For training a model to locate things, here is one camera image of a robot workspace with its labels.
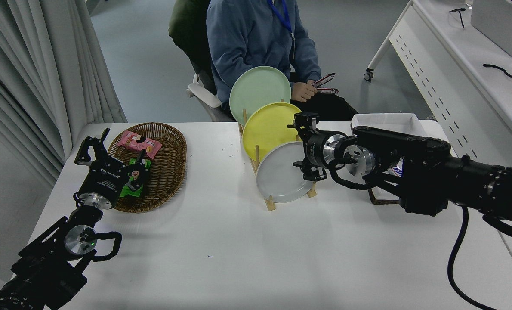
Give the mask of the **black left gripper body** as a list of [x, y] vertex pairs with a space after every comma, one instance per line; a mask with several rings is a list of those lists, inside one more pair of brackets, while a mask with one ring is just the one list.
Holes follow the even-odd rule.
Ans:
[[93, 161], [89, 167], [89, 173], [77, 193], [77, 198], [86, 199], [100, 196], [109, 204], [115, 204], [120, 193], [128, 181], [125, 171], [126, 165], [111, 157], [108, 160]]

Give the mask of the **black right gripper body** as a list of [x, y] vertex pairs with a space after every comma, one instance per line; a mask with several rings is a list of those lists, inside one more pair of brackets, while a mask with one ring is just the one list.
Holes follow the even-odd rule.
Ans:
[[324, 157], [324, 147], [331, 136], [331, 131], [321, 131], [319, 129], [304, 129], [303, 142], [305, 157], [309, 163], [316, 167], [327, 167]]

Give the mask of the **person's hand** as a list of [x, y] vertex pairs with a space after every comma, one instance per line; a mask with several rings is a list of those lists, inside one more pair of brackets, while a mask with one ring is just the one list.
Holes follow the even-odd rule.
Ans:
[[315, 80], [308, 80], [307, 82], [295, 82], [292, 84], [291, 90], [291, 101], [307, 102], [315, 94], [317, 94], [316, 88], [313, 86]]

